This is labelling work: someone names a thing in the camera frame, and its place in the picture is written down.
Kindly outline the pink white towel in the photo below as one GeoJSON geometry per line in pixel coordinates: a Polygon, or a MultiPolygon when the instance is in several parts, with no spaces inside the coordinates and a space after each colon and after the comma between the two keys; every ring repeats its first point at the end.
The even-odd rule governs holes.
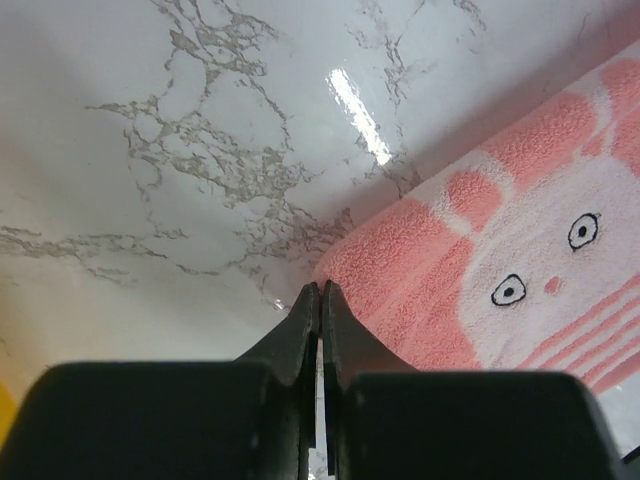
{"type": "Polygon", "coordinates": [[[315,268],[422,370],[639,369],[639,48],[420,184],[315,268]]]}

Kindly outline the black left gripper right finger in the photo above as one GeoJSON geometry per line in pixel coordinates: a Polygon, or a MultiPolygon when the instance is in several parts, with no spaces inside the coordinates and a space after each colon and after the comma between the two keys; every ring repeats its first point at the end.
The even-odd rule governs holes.
{"type": "Polygon", "coordinates": [[[421,372],[322,294],[327,463],[338,479],[624,479],[595,398],[574,377],[421,372]]]}

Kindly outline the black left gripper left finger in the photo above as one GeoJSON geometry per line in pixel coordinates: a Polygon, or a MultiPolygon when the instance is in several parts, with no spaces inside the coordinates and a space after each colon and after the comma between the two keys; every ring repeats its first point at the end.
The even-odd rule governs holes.
{"type": "Polygon", "coordinates": [[[1,449],[5,479],[304,479],[315,445],[320,292],[232,361],[48,369],[1,449]]]}

